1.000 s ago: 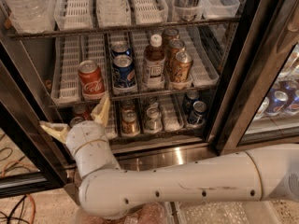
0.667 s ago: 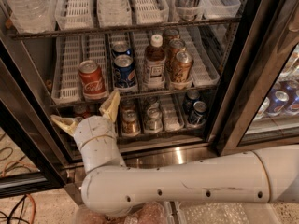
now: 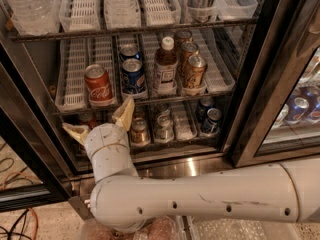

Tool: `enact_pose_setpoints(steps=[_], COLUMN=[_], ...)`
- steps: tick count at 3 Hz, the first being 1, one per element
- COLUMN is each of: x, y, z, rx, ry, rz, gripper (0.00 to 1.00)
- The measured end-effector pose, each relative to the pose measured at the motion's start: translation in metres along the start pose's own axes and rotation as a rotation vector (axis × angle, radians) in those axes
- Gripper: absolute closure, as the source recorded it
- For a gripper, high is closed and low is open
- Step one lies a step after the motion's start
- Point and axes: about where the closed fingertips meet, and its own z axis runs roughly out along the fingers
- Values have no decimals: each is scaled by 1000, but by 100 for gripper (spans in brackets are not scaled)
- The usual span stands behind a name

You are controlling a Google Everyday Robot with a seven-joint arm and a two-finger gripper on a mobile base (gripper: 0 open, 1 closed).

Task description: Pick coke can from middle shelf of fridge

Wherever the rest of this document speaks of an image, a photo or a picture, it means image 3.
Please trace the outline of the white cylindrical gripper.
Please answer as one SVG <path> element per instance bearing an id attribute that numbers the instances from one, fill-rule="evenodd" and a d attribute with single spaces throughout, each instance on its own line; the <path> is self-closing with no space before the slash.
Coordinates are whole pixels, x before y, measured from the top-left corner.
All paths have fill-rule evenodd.
<path id="1" fill-rule="evenodd" d="M 134 109 L 134 99 L 128 96 L 112 115 L 115 124 L 105 123 L 91 132 L 88 125 L 62 124 L 73 139 L 84 145 L 96 183 L 112 175 L 138 175 L 126 132 L 130 130 Z"/>

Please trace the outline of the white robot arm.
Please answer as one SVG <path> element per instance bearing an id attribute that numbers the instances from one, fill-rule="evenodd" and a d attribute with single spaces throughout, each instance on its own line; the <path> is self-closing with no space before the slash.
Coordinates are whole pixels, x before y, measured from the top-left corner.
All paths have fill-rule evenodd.
<path id="1" fill-rule="evenodd" d="M 131 233 L 162 215 L 320 221 L 320 158 L 177 179 L 140 177 L 130 157 L 127 136 L 134 107 L 134 100 L 126 99 L 111 123 L 93 129 L 62 125 L 85 147 L 92 163 L 95 187 L 90 211 L 98 222 Z"/>

